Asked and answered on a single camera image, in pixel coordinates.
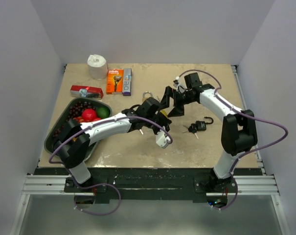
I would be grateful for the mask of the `yellow padlock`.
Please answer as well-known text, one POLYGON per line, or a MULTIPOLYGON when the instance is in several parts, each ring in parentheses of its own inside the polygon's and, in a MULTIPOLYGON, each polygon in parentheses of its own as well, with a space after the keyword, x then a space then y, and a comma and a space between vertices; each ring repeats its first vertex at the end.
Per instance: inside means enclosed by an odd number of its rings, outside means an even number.
POLYGON ((167 116, 167 113, 166 113, 165 110, 161 110, 161 113, 162 113, 165 117, 168 117, 168 116, 167 116))

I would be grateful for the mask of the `brass padlock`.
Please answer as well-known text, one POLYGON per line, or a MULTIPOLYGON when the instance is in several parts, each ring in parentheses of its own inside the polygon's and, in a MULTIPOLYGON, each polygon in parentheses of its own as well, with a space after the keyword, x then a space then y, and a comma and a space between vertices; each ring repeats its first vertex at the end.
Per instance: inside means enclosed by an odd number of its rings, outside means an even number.
POLYGON ((148 98, 151 98, 151 97, 153 97, 153 93, 150 91, 145 91, 142 94, 142 101, 144 102, 145 100, 147 100, 148 98))

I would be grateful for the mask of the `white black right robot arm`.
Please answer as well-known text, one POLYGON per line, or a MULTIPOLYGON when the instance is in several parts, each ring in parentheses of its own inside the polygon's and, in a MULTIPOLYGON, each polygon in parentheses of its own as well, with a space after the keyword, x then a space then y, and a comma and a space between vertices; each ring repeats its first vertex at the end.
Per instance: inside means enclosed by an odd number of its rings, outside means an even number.
POLYGON ((169 107, 173 100, 173 109, 169 117, 184 115, 187 104, 197 102, 209 109, 221 122, 222 154, 213 168, 215 177, 209 180, 209 187, 214 192, 221 192, 226 186, 226 179, 233 174, 234 168, 240 158, 249 154, 257 145, 258 137, 254 113, 251 110, 242 110, 232 105, 218 94, 217 88, 211 84, 200 81, 201 70, 193 69, 182 73, 185 84, 179 82, 179 77, 174 80, 174 86, 167 86, 160 102, 161 109, 169 107))

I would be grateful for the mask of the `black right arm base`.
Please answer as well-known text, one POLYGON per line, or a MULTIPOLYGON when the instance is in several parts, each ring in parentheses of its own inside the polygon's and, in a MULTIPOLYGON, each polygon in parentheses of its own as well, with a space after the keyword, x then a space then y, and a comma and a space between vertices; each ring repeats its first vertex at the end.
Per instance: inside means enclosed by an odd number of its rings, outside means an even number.
POLYGON ((193 179, 194 189, 196 193, 221 193, 221 196, 218 196, 217 199, 207 199, 208 204, 217 210, 224 210, 230 205, 232 205, 238 196, 238 184, 233 176, 230 174, 230 177, 225 179, 219 179, 214 170, 212 169, 208 174, 197 175, 193 179), (235 190, 234 198, 228 202, 228 193, 230 187, 233 187, 235 190))

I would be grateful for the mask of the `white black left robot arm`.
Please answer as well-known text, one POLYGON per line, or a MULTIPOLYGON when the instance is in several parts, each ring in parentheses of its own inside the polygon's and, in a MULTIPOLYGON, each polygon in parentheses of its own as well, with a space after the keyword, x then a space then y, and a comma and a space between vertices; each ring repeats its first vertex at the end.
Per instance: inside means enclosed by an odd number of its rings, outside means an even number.
POLYGON ((112 117, 92 122, 67 122, 53 143, 52 155, 59 156, 61 163, 76 180, 75 186, 81 192, 87 192, 92 188, 91 173, 85 164, 90 145, 113 135, 146 127, 153 130, 156 144, 166 148, 173 142, 169 135, 170 124, 171 120, 160 110, 160 103, 149 97, 142 104, 125 109, 112 117))

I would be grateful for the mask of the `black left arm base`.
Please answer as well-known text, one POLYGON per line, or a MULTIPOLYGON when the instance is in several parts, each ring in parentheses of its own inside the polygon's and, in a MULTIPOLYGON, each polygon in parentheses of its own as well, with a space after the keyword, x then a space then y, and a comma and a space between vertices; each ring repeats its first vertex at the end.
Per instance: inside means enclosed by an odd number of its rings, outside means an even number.
POLYGON ((65 182, 65 192, 75 193, 75 199, 79 204, 84 201, 91 201, 97 204, 108 204, 111 200, 120 202, 119 190, 113 185, 114 177, 117 175, 117 168, 90 168, 90 178, 78 183, 76 177, 68 171, 69 176, 65 182))

